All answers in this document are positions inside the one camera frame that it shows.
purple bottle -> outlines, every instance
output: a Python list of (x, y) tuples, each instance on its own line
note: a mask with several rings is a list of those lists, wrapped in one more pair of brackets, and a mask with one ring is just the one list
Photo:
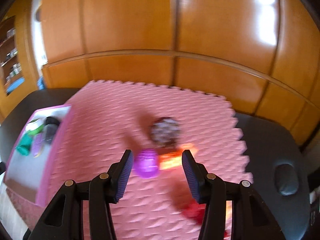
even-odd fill
[(42, 153), (42, 133), (34, 136), (31, 144), (31, 154), (33, 157), (38, 157)]
[(154, 149), (144, 149), (134, 158), (136, 173), (144, 178), (154, 178), (159, 174), (158, 154)]

teal cloth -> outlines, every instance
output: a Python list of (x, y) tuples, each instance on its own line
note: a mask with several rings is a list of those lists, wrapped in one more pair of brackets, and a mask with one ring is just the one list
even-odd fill
[(31, 144), (32, 144), (32, 137), (25, 133), (21, 137), (18, 145), (16, 146), (16, 150), (22, 155), (27, 156), (30, 154)]

black cushioned table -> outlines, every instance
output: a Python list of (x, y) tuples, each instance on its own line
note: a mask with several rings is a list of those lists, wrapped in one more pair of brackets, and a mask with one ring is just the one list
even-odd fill
[[(0, 127), (0, 156), (7, 162), (20, 131), (31, 114), (39, 108), (64, 104), (78, 89), (38, 90), (24, 98)], [(289, 131), (270, 121), (236, 113), (246, 141), (244, 153), (250, 157), (246, 167), (253, 174), (253, 186), (278, 221), (287, 240), (301, 239), (309, 221), (309, 190), (303, 158)], [(289, 196), (277, 192), (275, 168), (281, 164), (294, 167), (298, 191)]]

metal rivet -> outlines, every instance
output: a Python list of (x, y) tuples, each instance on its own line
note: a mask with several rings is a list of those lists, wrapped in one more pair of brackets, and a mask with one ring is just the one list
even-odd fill
[(66, 185), (67, 187), (70, 187), (71, 185), (73, 185), (73, 180), (69, 179), (67, 180), (64, 185)]
[(109, 174), (108, 173), (101, 173), (99, 177), (100, 177), (100, 179), (107, 179), (107, 178), (109, 178)]
[(247, 181), (247, 180), (244, 180), (244, 181), (242, 181), (242, 186), (244, 186), (244, 187), (249, 187), (250, 185), (251, 185), (251, 183), (249, 182), (249, 181)]
[(216, 178), (216, 175), (214, 175), (213, 173), (208, 173), (208, 174), (207, 174), (207, 178), (208, 178), (208, 179), (215, 179), (215, 178)]

orange toy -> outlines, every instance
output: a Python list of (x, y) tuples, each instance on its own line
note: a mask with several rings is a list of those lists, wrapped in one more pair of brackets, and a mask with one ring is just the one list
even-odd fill
[(184, 150), (190, 150), (193, 157), (198, 152), (198, 150), (194, 147), (192, 143), (183, 144), (180, 147), (178, 147), (178, 150), (175, 152), (159, 155), (159, 169), (167, 170), (182, 165), (181, 156)]

